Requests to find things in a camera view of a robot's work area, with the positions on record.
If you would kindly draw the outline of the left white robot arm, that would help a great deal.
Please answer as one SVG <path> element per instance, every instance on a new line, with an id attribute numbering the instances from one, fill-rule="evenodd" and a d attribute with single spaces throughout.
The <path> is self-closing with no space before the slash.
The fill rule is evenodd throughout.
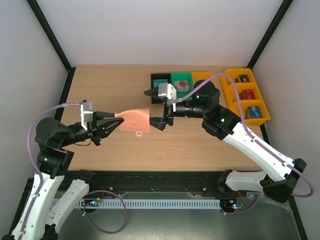
<path id="1" fill-rule="evenodd" d="M 80 170 L 58 203 L 52 205 L 56 192 L 68 171 L 74 152 L 65 147 L 90 139 L 96 146 L 101 139 L 123 123 L 122 117 L 113 113 L 93 112 L 92 121 L 83 127 L 81 122 L 64 125 L 46 117 L 36 126 L 35 141 L 40 152 L 37 155 L 39 173 L 35 173 L 33 185 L 21 217 L 4 240 L 56 240 L 58 234 L 75 208 L 89 193 L 96 174 Z"/>

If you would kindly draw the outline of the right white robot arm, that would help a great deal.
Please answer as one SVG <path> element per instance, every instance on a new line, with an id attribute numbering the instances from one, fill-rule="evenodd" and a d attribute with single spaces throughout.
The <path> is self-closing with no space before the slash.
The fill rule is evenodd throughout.
<path id="1" fill-rule="evenodd" d="M 229 196 L 235 191 L 261 192 L 278 203 L 285 203 L 292 195 L 303 173 L 306 162 L 301 158 L 287 157 L 252 132 L 241 118 L 220 105 L 220 91 L 215 85 L 201 79 L 194 85 L 191 99 L 170 103 L 177 99 L 170 83 L 144 92 L 164 103 L 162 117 L 150 117 L 149 123 L 163 131 L 172 126 L 175 117 L 201 118 L 202 128 L 211 136 L 240 150 L 261 167 L 261 171 L 243 172 L 225 170 L 217 180 L 218 191 Z"/>

